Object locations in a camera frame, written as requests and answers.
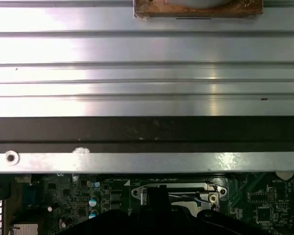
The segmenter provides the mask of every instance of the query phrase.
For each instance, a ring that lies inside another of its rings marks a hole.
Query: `reflective metal surface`
[[[294,1],[211,20],[132,4],[0,0],[0,117],[294,115]]]
[[[197,173],[294,171],[294,152],[262,153],[20,153],[0,154],[0,173]]]

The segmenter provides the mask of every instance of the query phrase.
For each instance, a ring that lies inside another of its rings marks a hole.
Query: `capacitor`
[[[47,210],[48,210],[49,212],[52,212],[52,211],[54,211],[55,209],[57,209],[58,207],[59,207],[59,203],[55,202],[55,203],[53,203],[51,206],[49,206],[49,207],[47,208]]]
[[[97,215],[98,215],[98,211],[93,210],[90,212],[88,218],[92,219],[92,218],[96,217]]]
[[[68,218],[64,218],[62,219],[62,223],[61,223],[61,227],[64,229],[66,227],[69,226],[69,224],[71,224],[73,222],[73,219],[71,217],[68,217]]]
[[[91,197],[91,199],[89,199],[89,206],[91,207],[95,207],[98,203],[98,198],[96,196]]]

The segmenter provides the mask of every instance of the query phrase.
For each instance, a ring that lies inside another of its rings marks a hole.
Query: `green motherboard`
[[[39,229],[40,234],[53,235],[69,227],[59,225],[61,218],[72,218],[70,226],[73,226],[111,209],[120,209],[128,214],[139,210],[141,201],[133,196],[133,190],[140,186],[203,182],[226,189],[226,195],[219,201],[218,210],[221,213],[275,235],[294,234],[294,175],[283,180],[275,173],[162,176],[58,174],[43,176],[37,182],[39,193],[31,195],[34,195],[39,207],[58,203],[59,207],[47,213],[44,226]],[[25,187],[24,195],[29,190],[30,187]]]

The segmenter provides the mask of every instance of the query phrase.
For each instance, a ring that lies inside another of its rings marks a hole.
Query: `microchip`
[[[48,184],[48,189],[56,189],[57,186],[54,183]]]
[[[69,189],[64,189],[63,190],[63,195],[64,196],[69,196],[70,195],[70,190]]]
[[[119,202],[119,201],[121,201],[121,194],[119,192],[111,192],[110,201],[111,202]]]
[[[270,222],[271,221],[270,208],[258,208],[257,218],[258,218],[258,222]]]
[[[268,195],[266,193],[253,193],[250,195],[251,202],[266,202]]]
[[[86,210],[85,210],[85,208],[79,208],[78,209],[78,215],[86,216]]]
[[[110,204],[110,209],[112,209],[112,210],[118,210],[118,209],[120,209],[120,207],[121,207],[120,203],[111,203]]]

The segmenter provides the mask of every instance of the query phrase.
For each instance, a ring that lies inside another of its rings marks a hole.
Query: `integrated circuit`
[[[268,222],[271,221],[271,209],[270,208],[263,208],[259,207],[257,209],[257,221],[259,223]]]

